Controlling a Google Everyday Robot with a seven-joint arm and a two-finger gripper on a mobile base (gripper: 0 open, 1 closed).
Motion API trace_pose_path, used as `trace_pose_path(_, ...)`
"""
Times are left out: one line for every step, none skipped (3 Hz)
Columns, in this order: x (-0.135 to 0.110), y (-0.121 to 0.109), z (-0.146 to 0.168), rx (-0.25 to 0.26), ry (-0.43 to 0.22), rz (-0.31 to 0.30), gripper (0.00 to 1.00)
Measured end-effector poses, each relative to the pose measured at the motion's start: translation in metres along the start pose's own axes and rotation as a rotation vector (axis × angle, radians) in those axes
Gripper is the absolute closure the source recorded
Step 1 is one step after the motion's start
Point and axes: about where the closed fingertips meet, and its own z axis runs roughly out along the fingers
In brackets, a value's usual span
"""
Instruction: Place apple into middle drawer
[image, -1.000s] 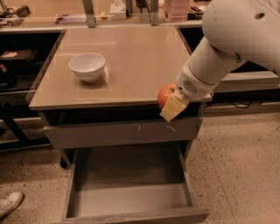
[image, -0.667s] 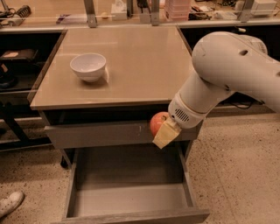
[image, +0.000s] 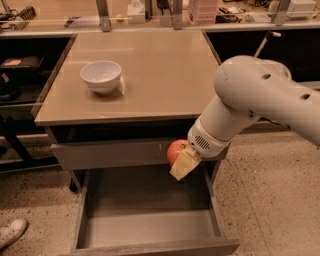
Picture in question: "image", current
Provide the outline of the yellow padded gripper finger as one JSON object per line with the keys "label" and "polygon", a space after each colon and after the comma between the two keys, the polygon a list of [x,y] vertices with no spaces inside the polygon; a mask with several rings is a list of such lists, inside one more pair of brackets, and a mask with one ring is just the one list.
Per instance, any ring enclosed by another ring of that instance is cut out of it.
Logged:
{"label": "yellow padded gripper finger", "polygon": [[192,172],[201,162],[201,157],[191,146],[181,151],[170,169],[170,174],[178,181]]}

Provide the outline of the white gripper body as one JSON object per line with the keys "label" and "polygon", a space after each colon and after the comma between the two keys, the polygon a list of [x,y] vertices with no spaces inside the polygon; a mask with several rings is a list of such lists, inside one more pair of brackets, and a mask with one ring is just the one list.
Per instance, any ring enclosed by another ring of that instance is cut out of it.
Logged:
{"label": "white gripper body", "polygon": [[190,128],[187,139],[202,158],[213,158],[229,145],[231,136],[220,124],[199,117]]}

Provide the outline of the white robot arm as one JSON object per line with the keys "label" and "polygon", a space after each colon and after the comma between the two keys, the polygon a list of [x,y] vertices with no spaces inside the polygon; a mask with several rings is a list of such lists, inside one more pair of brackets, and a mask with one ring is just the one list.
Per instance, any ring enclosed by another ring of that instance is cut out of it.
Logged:
{"label": "white robot arm", "polygon": [[219,155],[232,138],[261,118],[288,127],[320,146],[320,92],[292,80],[281,63],[235,56],[215,73],[215,96],[168,162],[181,180],[202,160]]}

